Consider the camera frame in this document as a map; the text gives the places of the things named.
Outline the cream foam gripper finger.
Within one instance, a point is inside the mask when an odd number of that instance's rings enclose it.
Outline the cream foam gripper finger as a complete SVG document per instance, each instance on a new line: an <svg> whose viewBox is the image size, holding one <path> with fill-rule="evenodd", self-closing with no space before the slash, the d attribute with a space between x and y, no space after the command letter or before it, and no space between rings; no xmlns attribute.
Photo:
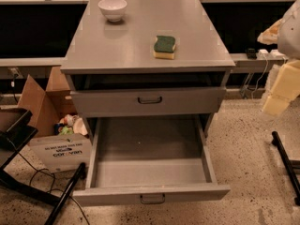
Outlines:
<svg viewBox="0 0 300 225"><path fill-rule="evenodd" d="M300 95L300 60L292 60L282 66L273 65L262 95L262 112L281 115Z"/></svg>
<svg viewBox="0 0 300 225"><path fill-rule="evenodd" d="M259 34L259 36L257 37L257 41L265 45L277 44L279 28L281 24L282 24L281 19L274 22L269 28L267 28L266 30L264 30Z"/></svg>

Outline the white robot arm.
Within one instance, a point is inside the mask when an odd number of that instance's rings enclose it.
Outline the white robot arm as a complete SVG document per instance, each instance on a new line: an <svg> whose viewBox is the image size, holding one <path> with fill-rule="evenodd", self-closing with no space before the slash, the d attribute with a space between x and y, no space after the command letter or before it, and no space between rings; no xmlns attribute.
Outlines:
<svg viewBox="0 0 300 225"><path fill-rule="evenodd" d="M270 71L271 88L262 105L264 113L278 116L300 95L300 0L260 33L257 40L262 44L277 44L278 51L288 57L287 63Z"/></svg>

